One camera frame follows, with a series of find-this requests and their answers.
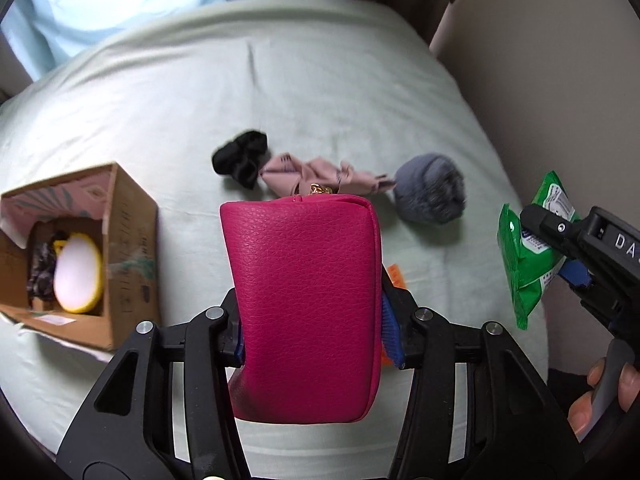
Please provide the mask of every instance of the bed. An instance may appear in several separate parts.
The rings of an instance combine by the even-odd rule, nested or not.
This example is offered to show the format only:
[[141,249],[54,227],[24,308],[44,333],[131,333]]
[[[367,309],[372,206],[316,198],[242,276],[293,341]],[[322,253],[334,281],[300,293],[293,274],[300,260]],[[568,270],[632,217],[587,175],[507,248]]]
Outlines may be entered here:
[[[466,211],[445,226],[396,215],[372,198],[383,263],[398,264],[419,304],[450,321],[503,323],[546,378],[542,309],[517,330],[495,241],[503,203],[518,199],[456,83],[391,10],[356,0],[236,0],[113,36],[0,108],[0,190],[112,160],[158,202],[165,325],[219,304],[232,286],[218,209],[269,200],[213,173],[212,151],[248,128],[273,153],[346,159],[390,173],[417,153],[449,155],[465,177]],[[0,322],[0,384],[27,429],[56,452],[104,367]],[[452,458],[462,456],[465,380],[458,371]],[[174,432],[187,458],[180,373]],[[377,478],[395,451],[412,374],[386,368],[369,415],[354,424],[238,421],[254,476]]]

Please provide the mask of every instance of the black scrunchie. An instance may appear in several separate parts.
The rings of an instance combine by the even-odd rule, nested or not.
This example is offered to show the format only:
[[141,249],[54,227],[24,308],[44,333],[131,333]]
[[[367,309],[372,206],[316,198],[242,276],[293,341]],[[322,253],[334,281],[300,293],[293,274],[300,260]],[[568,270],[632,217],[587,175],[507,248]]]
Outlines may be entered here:
[[267,136],[249,130],[225,144],[211,157],[213,171],[230,175],[242,187],[253,189],[258,180],[260,157],[267,152]]

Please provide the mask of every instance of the beige wall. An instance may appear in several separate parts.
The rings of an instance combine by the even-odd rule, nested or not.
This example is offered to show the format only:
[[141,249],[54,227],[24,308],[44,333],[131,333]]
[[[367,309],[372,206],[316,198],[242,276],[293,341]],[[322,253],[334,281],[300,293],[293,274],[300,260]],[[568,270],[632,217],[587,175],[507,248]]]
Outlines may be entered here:
[[[578,211],[640,227],[640,20],[627,0],[456,0],[431,45],[523,202],[556,170]],[[556,280],[550,364],[585,373],[609,334]]]

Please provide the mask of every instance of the pink leather pouch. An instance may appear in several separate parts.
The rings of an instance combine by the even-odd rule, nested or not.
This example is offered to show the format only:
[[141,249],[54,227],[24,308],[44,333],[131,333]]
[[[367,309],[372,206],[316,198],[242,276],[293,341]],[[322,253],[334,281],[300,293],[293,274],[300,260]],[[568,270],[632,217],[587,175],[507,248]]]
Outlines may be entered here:
[[246,361],[229,391],[254,422],[354,422],[380,380],[380,228],[368,200],[313,194],[220,208]]

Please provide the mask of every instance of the green snack package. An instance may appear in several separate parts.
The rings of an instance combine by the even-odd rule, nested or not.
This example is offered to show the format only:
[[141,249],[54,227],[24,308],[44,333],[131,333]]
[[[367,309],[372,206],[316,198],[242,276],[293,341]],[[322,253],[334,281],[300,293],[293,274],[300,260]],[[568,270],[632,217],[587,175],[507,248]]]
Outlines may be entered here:
[[[532,203],[565,220],[573,222],[579,219],[555,171],[546,174]],[[519,216],[509,204],[505,204],[500,213],[498,245],[502,251],[516,322],[519,329],[526,330],[529,314],[566,258],[540,238],[523,230]]]

